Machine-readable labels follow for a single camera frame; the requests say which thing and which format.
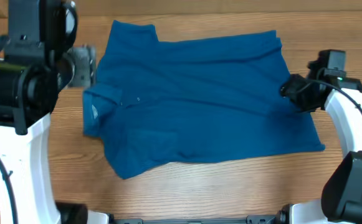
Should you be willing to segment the dark blue t-shirt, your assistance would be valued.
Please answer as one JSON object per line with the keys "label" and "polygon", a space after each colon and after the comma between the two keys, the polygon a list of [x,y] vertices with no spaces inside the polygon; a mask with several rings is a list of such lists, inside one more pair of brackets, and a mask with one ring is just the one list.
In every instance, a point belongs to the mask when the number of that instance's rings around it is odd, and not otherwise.
{"label": "dark blue t-shirt", "polygon": [[312,117],[279,93],[290,78],[276,31],[164,42],[114,21],[83,132],[122,179],[170,162],[324,150]]}

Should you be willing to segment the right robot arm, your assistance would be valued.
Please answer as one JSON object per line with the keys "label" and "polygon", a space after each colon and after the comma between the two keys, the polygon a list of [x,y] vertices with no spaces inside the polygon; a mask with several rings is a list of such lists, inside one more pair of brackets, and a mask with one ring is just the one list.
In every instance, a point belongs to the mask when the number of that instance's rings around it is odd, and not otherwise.
{"label": "right robot arm", "polygon": [[330,116],[343,160],[308,203],[284,206],[271,223],[362,223],[362,83],[345,72],[346,53],[322,50],[306,77],[293,74],[280,94],[303,112],[320,108]]}

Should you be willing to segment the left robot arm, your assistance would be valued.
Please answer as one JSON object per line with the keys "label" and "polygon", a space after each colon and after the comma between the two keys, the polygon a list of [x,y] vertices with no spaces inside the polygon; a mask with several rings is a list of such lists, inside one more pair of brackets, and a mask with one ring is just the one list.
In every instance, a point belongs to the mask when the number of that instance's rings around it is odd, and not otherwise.
{"label": "left robot arm", "polygon": [[96,51],[75,47],[72,1],[16,0],[0,36],[0,221],[110,223],[109,213],[58,202],[48,161],[51,114],[59,93],[96,81]]}

